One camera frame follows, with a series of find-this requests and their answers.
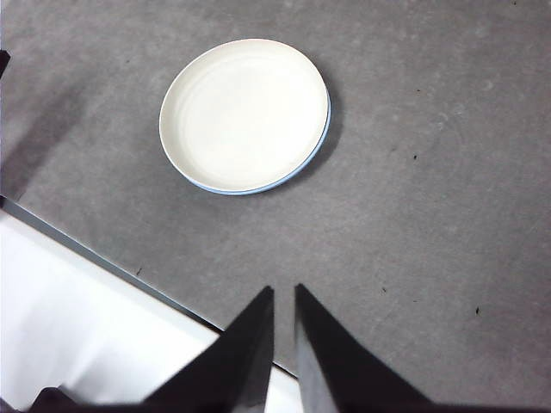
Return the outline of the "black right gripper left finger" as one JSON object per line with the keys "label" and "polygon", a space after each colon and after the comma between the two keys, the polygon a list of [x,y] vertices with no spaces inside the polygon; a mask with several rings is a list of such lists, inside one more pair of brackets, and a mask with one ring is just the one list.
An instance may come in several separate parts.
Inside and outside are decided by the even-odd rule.
{"label": "black right gripper left finger", "polygon": [[275,293],[265,287],[219,338],[145,399],[155,407],[264,407],[274,355]]}

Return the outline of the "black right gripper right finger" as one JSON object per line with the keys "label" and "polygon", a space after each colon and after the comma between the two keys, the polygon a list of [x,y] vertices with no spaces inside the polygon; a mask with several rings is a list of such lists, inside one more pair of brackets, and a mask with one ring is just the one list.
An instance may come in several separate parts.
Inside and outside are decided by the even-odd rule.
{"label": "black right gripper right finger", "polygon": [[430,405],[365,349],[302,284],[294,289],[295,350],[305,407]]}

